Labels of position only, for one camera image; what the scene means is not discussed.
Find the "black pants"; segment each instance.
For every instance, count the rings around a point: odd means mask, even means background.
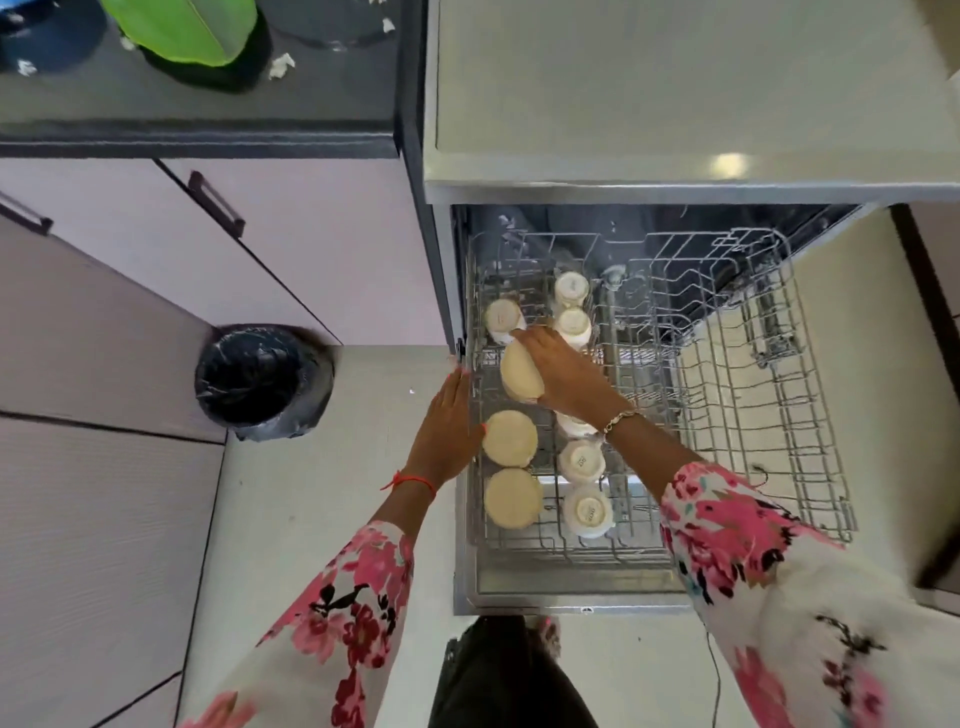
[[[429,728],[596,728],[523,617],[481,617],[444,655]]]

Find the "floral fabric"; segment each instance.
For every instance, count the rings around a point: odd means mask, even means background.
[[[682,468],[660,510],[663,541],[759,726],[957,725],[960,620],[918,606],[719,466]],[[184,726],[373,726],[412,576],[400,530],[363,526]]]
[[[960,620],[918,606],[712,463],[682,468],[660,513],[677,572],[761,728],[956,724]]]

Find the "woman's left hand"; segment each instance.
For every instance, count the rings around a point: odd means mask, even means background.
[[[470,427],[470,374],[455,369],[446,378],[423,418],[410,457],[401,471],[440,488],[467,466],[483,442],[482,425]]]

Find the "dark countertop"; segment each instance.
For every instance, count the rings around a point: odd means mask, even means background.
[[[303,6],[305,1],[313,5]],[[316,15],[313,8],[326,13],[351,2],[357,0],[259,5],[272,21],[287,20],[286,28],[295,18],[296,32],[313,37],[311,22],[319,20],[300,22],[300,7]],[[139,52],[125,50],[111,24],[93,55],[68,71],[0,73],[0,156],[396,157],[400,9],[401,0],[378,8],[397,32],[342,52],[271,33],[272,58],[289,53],[297,66],[243,94],[167,77]]]

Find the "trash bin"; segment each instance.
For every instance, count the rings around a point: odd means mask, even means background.
[[[241,327],[204,347],[194,379],[200,407],[241,440],[300,437],[333,391],[329,352],[281,327]]]

